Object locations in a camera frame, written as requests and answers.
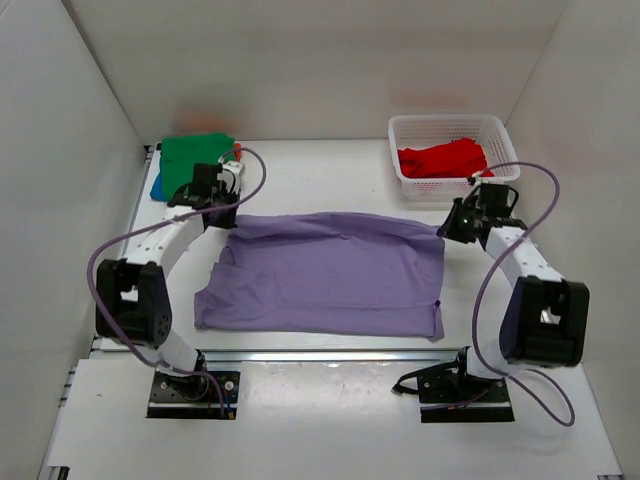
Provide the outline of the purple t shirt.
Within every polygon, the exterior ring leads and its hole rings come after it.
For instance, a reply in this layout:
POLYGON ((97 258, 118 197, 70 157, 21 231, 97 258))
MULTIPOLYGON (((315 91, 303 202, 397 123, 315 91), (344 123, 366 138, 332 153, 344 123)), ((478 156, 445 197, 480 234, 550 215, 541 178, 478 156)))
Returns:
POLYGON ((437 341, 444 251, 414 220, 242 215, 194 296, 195 326, 437 341))

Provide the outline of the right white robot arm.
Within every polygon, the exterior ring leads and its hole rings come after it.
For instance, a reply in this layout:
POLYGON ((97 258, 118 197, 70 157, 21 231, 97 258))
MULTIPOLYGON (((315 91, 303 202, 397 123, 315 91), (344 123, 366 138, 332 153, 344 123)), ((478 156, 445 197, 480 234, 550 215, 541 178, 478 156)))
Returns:
POLYGON ((514 218, 518 192, 483 183, 457 198, 439 236, 481 244, 502 271, 512 293, 496 339, 474 340, 452 361, 403 375, 397 394, 419 395, 448 388, 455 400, 480 391, 521 370, 574 367, 582 359, 590 302, 588 287, 565 279, 538 251, 525 224, 514 218))

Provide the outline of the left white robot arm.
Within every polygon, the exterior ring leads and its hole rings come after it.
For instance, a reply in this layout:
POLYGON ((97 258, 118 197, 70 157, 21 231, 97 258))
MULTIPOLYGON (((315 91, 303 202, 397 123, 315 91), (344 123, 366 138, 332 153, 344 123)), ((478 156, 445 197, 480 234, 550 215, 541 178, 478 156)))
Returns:
POLYGON ((96 313, 97 333, 118 343, 123 336, 154 368, 180 380, 203 371, 204 356, 172 327, 166 279, 188 247, 208 227, 235 226, 244 167, 227 164, 193 167, 192 180, 168 199, 162 226, 150 231, 118 260, 104 260, 96 273, 97 293, 113 318, 96 313))

